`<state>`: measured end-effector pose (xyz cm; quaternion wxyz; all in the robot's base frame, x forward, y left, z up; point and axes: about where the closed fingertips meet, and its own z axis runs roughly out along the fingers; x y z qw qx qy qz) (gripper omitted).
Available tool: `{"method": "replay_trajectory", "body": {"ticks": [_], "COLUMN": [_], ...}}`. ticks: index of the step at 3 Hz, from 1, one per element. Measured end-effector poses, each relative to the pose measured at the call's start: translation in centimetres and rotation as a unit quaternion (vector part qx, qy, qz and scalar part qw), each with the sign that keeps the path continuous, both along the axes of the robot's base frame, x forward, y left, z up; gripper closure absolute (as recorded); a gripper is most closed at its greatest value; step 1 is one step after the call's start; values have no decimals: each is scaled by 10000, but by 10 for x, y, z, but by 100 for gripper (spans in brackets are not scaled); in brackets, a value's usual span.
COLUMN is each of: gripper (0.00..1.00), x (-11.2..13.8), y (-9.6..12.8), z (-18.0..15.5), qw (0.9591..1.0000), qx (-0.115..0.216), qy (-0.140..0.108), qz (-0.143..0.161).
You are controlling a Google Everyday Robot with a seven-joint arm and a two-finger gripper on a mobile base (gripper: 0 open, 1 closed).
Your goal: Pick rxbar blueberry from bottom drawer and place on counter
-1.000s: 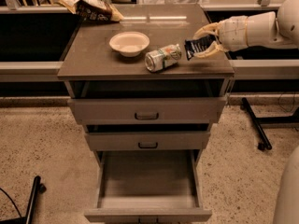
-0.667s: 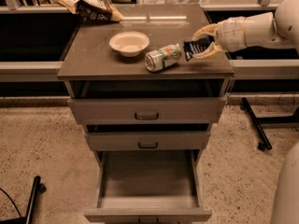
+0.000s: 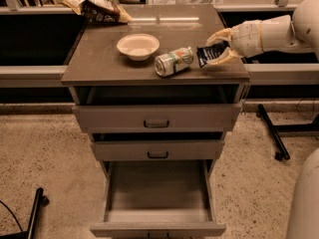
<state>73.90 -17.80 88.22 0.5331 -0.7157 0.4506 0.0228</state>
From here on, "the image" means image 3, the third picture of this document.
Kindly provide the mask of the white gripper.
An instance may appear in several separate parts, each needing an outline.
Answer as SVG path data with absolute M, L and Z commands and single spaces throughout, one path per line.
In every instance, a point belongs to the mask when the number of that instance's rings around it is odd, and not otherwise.
M 234 27 L 222 29 L 212 34 L 205 43 L 210 47 L 219 42 L 230 42 L 230 47 L 223 51 L 215 51 L 212 57 L 207 60 L 207 64 L 218 66 L 229 64 L 240 57 L 250 58 L 260 55 L 262 50 L 261 42 L 261 20 L 244 21 Z

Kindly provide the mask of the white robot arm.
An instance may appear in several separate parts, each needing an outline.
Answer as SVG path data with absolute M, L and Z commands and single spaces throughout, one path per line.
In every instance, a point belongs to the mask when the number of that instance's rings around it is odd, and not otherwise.
M 207 48 L 225 42 L 228 47 L 207 62 L 212 66 L 264 52 L 304 53 L 319 57 L 319 0 L 304 0 L 291 16 L 245 21 L 211 35 Z M 286 239 L 319 239 L 319 149 L 304 161 L 295 183 Z

